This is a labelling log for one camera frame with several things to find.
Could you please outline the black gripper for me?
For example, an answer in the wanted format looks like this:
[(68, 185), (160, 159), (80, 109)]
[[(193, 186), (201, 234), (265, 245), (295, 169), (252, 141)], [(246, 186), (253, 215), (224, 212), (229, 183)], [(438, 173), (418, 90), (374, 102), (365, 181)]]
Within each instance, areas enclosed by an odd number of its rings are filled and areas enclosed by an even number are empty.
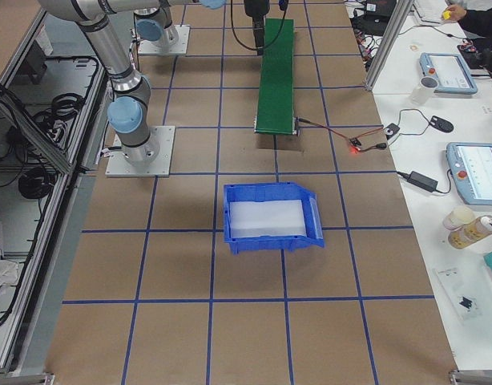
[(270, 11), (269, 0), (244, 0), (245, 14), (252, 19), (257, 55), (264, 53), (264, 18)]

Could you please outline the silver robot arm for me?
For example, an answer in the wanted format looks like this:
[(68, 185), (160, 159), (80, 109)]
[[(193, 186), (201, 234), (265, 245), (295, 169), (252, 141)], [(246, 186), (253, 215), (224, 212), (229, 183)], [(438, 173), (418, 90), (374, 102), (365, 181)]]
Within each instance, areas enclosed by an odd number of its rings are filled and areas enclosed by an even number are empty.
[(170, 7), (167, 1), (161, 1), (158, 7), (134, 10), (136, 34), (163, 49), (176, 44), (179, 34), (173, 25)]
[(146, 40), (162, 40), (174, 29), (169, 10), (188, 1), (41, 1), (49, 14), (75, 22), (107, 70), (115, 100), (107, 118), (119, 137), (123, 157), (130, 164), (146, 164), (159, 154), (160, 144), (147, 125), (151, 86), (135, 69), (129, 54), (119, 43), (108, 16), (133, 10), (139, 16), (136, 26), (147, 31)]

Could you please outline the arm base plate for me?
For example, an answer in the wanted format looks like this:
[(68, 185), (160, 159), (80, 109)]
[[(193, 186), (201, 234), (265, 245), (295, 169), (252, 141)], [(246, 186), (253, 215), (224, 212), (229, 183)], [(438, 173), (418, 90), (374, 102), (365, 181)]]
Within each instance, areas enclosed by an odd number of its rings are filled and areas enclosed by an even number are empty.
[(188, 51), (189, 25), (171, 25), (167, 29), (153, 26), (137, 26), (138, 54), (141, 56), (177, 56)]
[(174, 126), (150, 126), (148, 142), (137, 148), (121, 144), (115, 134), (110, 152), (106, 175), (109, 177), (169, 177), (172, 151), (175, 142)]

